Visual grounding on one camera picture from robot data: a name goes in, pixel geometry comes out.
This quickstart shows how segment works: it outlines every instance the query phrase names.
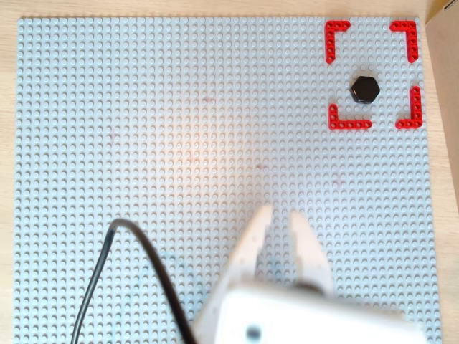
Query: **black hexagonal object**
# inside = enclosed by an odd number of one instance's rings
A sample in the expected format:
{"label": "black hexagonal object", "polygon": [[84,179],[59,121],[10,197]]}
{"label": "black hexagonal object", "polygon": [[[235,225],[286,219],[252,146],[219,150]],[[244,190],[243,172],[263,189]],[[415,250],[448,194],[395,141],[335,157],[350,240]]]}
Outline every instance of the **black hexagonal object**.
{"label": "black hexagonal object", "polygon": [[371,104],[379,94],[379,86],[373,77],[358,77],[351,87],[351,95],[359,104]]}

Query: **wooden surface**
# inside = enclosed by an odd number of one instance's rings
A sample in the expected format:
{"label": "wooden surface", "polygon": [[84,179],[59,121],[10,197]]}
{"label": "wooden surface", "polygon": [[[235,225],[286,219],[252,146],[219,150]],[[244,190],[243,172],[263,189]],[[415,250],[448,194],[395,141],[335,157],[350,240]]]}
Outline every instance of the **wooden surface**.
{"label": "wooden surface", "polygon": [[[0,0],[0,342],[12,342],[16,22],[38,16],[418,16],[445,0]],[[427,128],[444,343],[459,343],[459,216],[422,28]]]}

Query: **screw hole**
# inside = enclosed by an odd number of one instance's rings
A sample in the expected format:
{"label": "screw hole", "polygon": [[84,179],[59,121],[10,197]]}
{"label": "screw hole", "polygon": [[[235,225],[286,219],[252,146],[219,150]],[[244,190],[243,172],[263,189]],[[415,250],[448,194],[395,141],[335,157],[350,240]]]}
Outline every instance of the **screw hole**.
{"label": "screw hole", "polygon": [[247,328],[245,336],[252,342],[258,342],[261,339],[261,329],[258,326],[251,325]]}

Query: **black wire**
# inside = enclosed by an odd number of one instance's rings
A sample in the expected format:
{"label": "black wire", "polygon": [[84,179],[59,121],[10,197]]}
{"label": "black wire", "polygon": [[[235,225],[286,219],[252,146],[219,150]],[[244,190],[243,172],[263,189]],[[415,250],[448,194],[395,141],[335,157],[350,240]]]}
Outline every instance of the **black wire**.
{"label": "black wire", "polygon": [[78,342],[78,337],[80,335],[81,326],[85,318],[87,308],[89,307],[89,303],[91,301],[91,297],[93,296],[95,286],[98,283],[98,279],[100,273],[102,272],[103,265],[107,260],[108,252],[110,251],[110,247],[112,246],[113,237],[115,236],[116,229],[120,226],[130,229],[131,232],[133,232],[137,240],[141,242],[143,249],[145,249],[145,252],[148,255],[148,258],[150,258],[150,261],[154,269],[156,270],[156,274],[158,275],[159,282],[161,283],[164,289],[164,293],[166,294],[167,300],[169,301],[172,313],[174,314],[177,326],[179,327],[181,336],[184,339],[185,344],[196,344],[193,332],[189,327],[188,321],[185,318],[184,311],[182,310],[179,299],[177,298],[177,295],[174,291],[174,286],[172,285],[171,280],[169,279],[169,276],[167,275],[167,272],[164,269],[164,266],[162,265],[158,254],[156,253],[155,249],[151,245],[146,235],[142,232],[142,230],[133,222],[125,219],[113,220],[113,222],[110,224],[110,227],[108,228],[105,241],[103,242],[102,251],[100,252],[98,262],[95,265],[93,275],[91,276],[91,280],[89,281],[89,285],[87,286],[85,297],[83,298],[80,311],[78,312],[78,316],[75,321],[75,326],[73,328],[72,334],[72,341],[70,343],[77,344]]}

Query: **cardboard box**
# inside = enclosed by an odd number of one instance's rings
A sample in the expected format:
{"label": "cardboard box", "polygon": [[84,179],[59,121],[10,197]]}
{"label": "cardboard box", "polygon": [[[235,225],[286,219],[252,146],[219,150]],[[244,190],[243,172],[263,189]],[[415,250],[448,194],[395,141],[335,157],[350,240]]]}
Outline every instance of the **cardboard box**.
{"label": "cardboard box", "polygon": [[459,0],[447,3],[425,31],[459,208]]}

